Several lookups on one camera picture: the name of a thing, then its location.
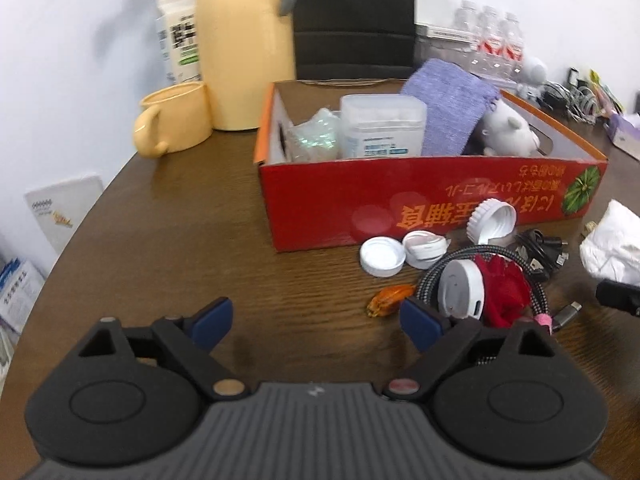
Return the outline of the red fabric rose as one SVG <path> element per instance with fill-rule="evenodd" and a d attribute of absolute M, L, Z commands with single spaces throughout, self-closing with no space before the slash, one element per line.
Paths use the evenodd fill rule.
<path fill-rule="evenodd" d="M 492 328 L 510 328 L 532 304 L 532 290 L 523 271 L 516 263 L 499 255 L 475 256 L 473 261 L 480 269 L 485 289 L 484 324 Z"/>

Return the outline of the water bottle right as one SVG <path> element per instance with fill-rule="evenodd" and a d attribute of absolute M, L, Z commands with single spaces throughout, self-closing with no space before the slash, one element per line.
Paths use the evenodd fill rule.
<path fill-rule="evenodd" d="M 518 76 L 523 63 L 524 37 L 518 17 L 508 12 L 500 22 L 502 37 L 502 57 L 506 78 Z"/>

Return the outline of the white jar lid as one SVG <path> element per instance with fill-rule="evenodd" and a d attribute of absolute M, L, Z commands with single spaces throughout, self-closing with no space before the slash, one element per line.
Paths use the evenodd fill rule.
<path fill-rule="evenodd" d="M 391 278 L 398 274 L 406 261 L 405 249 L 393 238 L 372 237 L 359 249 L 360 266 L 376 278 Z"/>

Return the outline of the purple cloth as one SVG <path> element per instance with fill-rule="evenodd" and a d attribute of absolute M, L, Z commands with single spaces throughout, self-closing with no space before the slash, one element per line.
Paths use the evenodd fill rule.
<path fill-rule="evenodd" d="M 422 156 L 458 156 L 478 122 L 500 99 L 497 87 L 457 64 L 426 61 L 402 86 L 401 94 L 426 105 Z"/>

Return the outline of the stacked papers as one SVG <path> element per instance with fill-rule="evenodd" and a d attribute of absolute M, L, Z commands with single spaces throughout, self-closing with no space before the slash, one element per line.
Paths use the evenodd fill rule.
<path fill-rule="evenodd" d="M 30 261 L 13 259 L 1 269 L 1 380 L 6 379 L 44 278 Z"/>

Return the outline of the white ribbed bottle cap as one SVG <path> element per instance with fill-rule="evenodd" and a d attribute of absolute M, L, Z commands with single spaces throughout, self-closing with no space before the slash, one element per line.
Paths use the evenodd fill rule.
<path fill-rule="evenodd" d="M 488 198 L 473 210 L 466 224 L 466 236 L 475 245 L 510 235 L 516 225 L 515 208 L 502 200 Z"/>

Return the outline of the clear cotton swab box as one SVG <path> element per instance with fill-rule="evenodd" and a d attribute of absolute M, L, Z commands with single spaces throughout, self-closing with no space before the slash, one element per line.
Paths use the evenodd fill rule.
<path fill-rule="evenodd" d="M 349 94 L 340 101 L 342 159 L 418 157 L 427 106 L 400 93 Z"/>

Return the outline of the yellow white plush toy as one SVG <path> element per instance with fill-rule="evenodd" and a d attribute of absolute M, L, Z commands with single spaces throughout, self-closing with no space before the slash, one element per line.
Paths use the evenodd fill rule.
<path fill-rule="evenodd" d="M 493 102 L 480 118 L 474 139 L 486 156 L 529 157 L 540 148 L 538 136 L 528 122 L 503 99 Z"/>

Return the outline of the orange candy wrapper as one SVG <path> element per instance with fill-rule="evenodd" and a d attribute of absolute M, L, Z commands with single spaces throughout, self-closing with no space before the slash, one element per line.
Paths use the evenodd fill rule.
<path fill-rule="evenodd" d="M 412 296 L 416 286 L 400 284 L 387 286 L 378 292 L 367 304 L 366 313 L 369 318 L 387 318 L 396 313 L 401 303 Z"/>

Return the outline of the white round device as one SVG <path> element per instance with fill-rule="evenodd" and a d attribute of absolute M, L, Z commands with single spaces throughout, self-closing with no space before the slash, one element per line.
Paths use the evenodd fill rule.
<path fill-rule="evenodd" d="M 437 289 L 439 313 L 447 318 L 482 316 L 485 286 L 480 268 L 472 260 L 454 260 L 442 270 Z"/>

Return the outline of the white cloth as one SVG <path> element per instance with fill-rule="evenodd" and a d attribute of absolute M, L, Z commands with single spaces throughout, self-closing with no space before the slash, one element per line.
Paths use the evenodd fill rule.
<path fill-rule="evenodd" d="M 580 244 L 579 255 L 582 266 L 593 278 L 638 286 L 639 249 L 639 217 L 611 200 L 600 222 Z"/>

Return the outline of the purple white tissue box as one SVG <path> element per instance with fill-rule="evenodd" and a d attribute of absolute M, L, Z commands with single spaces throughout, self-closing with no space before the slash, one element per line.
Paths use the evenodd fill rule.
<path fill-rule="evenodd" d="M 640 116 L 613 114 L 605 127 L 608 140 L 635 160 L 640 160 Z"/>

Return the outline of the red cardboard box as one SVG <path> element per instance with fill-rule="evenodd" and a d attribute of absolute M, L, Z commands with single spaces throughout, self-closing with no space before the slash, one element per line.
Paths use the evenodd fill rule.
<path fill-rule="evenodd" d="M 503 101 L 549 145 L 538 157 L 401 157 L 288 162 L 281 138 L 321 107 L 338 108 L 352 91 L 390 93 L 399 80 L 281 81 L 266 92 L 257 133 L 258 167 L 272 244 L 294 252 L 360 244 L 409 231 L 462 228 L 486 198 L 511 204 L 519 224 L 579 218 L 608 166 L 578 133 L 510 93 Z"/>

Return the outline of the water bottle left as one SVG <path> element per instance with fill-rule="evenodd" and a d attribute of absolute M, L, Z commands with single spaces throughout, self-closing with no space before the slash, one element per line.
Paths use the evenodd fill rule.
<path fill-rule="evenodd" d="M 477 54 L 480 46 L 480 26 L 477 23 L 477 5 L 469 0 L 463 0 L 457 10 L 454 11 L 455 29 L 463 30 L 471 35 L 471 51 Z"/>

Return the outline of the yellow thermos jug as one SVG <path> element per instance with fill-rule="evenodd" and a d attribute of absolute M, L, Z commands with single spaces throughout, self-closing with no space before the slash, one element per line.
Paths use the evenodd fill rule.
<path fill-rule="evenodd" d="M 297 0 L 196 0 L 202 79 L 222 131 L 255 129 L 274 82 L 296 77 Z"/>

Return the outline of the white robot figurine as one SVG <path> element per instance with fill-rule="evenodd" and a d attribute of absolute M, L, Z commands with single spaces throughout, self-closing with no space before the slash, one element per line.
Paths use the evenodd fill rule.
<path fill-rule="evenodd" d="M 541 88 L 548 79 L 547 64 L 533 55 L 524 55 L 518 76 L 516 77 L 516 95 L 527 101 L 540 97 Z"/>

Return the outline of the white milk carton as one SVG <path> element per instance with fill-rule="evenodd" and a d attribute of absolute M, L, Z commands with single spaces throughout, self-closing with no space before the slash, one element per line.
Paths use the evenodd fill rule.
<path fill-rule="evenodd" d="M 170 84 L 201 80 L 196 0 L 156 0 L 157 38 Z"/>

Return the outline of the water bottle middle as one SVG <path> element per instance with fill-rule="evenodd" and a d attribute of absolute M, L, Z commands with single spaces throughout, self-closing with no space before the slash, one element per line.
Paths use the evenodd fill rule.
<path fill-rule="evenodd" d="M 480 12 L 477 32 L 480 67 L 485 74 L 496 76 L 502 69 L 503 36 L 498 11 L 492 6 L 484 6 Z"/>

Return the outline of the clear food container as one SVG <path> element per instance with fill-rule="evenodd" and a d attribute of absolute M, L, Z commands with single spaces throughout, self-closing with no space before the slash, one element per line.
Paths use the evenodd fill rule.
<path fill-rule="evenodd" d="M 416 25 L 414 65 L 421 66 L 431 58 L 438 58 L 468 70 L 474 47 L 472 32 L 437 25 Z"/>

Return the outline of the black paper bag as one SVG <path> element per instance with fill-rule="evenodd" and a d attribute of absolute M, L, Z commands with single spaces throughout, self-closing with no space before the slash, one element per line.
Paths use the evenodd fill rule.
<path fill-rule="evenodd" d="M 414 71 L 414 0 L 297 0 L 299 80 L 406 79 Z"/>

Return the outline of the white small lid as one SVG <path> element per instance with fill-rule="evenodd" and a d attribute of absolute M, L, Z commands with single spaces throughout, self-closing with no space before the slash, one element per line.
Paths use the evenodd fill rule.
<path fill-rule="evenodd" d="M 406 263 L 418 270 L 427 270 L 446 254 L 448 238 L 428 231 L 412 231 L 402 239 Z"/>

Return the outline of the iridescent plastic bag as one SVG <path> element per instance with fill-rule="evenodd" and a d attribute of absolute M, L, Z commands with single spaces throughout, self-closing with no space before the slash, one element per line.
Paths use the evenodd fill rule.
<path fill-rule="evenodd" d="M 330 162 L 340 157 L 341 118 L 328 108 L 320 108 L 302 124 L 285 131 L 285 155 L 289 162 Z"/>

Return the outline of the water bottle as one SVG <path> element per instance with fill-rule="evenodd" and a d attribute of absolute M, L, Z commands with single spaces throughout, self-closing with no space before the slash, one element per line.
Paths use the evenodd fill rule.
<path fill-rule="evenodd" d="M 463 30 L 471 35 L 471 51 L 477 54 L 480 46 L 480 26 L 477 23 L 477 5 L 469 0 L 463 0 L 457 10 L 454 11 L 455 29 Z"/>
<path fill-rule="evenodd" d="M 508 12 L 500 22 L 502 37 L 502 57 L 506 78 L 518 76 L 523 63 L 524 37 L 518 17 Z"/>
<path fill-rule="evenodd" d="M 480 67 L 485 74 L 496 76 L 502 69 L 503 36 L 498 11 L 492 6 L 484 6 L 480 12 L 477 32 Z"/>

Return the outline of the yellow ceramic mug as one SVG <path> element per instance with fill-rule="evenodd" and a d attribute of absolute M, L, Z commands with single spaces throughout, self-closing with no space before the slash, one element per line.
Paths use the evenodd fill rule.
<path fill-rule="evenodd" d="M 184 82 L 155 91 L 140 101 L 134 121 L 134 147 L 145 158 L 194 148 L 213 132 L 204 82 Z"/>

